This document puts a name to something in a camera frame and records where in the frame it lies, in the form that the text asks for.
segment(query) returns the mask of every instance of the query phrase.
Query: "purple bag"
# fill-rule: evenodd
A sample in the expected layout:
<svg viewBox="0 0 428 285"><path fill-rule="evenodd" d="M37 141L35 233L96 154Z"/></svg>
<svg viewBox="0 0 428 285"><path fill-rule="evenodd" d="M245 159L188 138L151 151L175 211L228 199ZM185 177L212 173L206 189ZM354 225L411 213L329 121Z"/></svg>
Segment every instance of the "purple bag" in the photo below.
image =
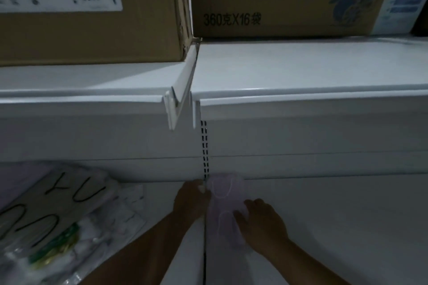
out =
<svg viewBox="0 0 428 285"><path fill-rule="evenodd" d="M236 223L233 211L240 211L247 218L245 187L241 177L234 174L211 175L207 180L211 201L207 212L207 241L226 240L230 246L239 247L245 240Z"/></svg>

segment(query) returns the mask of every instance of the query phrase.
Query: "left hand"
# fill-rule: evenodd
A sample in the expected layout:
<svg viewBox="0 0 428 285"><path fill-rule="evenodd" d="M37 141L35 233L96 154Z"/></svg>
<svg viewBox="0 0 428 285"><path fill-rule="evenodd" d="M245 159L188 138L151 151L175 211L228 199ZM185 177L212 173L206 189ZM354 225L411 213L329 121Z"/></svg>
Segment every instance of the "left hand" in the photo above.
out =
<svg viewBox="0 0 428 285"><path fill-rule="evenodd" d="M185 214L191 223L205 214L211 199L211 192L206 189L203 193L201 187L204 186L200 179L187 181L175 197L174 212Z"/></svg>

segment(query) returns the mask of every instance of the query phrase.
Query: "right hand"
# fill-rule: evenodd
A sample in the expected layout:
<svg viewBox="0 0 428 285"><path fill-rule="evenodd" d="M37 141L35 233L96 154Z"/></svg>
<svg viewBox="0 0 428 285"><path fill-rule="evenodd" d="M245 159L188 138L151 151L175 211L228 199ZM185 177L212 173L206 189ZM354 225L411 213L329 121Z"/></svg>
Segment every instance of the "right hand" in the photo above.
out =
<svg viewBox="0 0 428 285"><path fill-rule="evenodd" d="M248 220L238 211L233 214L245 241L266 258L288 239L287 228L272 206L262 199L247 199Z"/></svg>

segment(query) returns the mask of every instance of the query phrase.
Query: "metal shelf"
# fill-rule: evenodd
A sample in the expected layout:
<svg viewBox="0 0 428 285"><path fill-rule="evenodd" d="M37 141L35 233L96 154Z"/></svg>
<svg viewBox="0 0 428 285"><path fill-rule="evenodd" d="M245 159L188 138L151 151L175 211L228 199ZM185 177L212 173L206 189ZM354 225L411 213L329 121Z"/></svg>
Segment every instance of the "metal shelf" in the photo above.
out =
<svg viewBox="0 0 428 285"><path fill-rule="evenodd" d="M196 61L0 68L0 117L166 114L175 128Z"/></svg>
<svg viewBox="0 0 428 285"><path fill-rule="evenodd" d="M191 86L203 120L426 111L428 39L202 43Z"/></svg>

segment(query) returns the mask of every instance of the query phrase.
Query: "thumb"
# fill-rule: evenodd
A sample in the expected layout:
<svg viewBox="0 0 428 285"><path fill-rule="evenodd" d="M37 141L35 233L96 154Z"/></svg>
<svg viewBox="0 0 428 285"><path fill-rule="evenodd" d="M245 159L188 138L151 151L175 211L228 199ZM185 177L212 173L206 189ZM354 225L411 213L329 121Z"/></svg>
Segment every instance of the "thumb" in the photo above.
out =
<svg viewBox="0 0 428 285"><path fill-rule="evenodd" d="M233 216L235 217L236 223L242 234L246 233L248 230L248 223L245 217L239 211L234 211Z"/></svg>

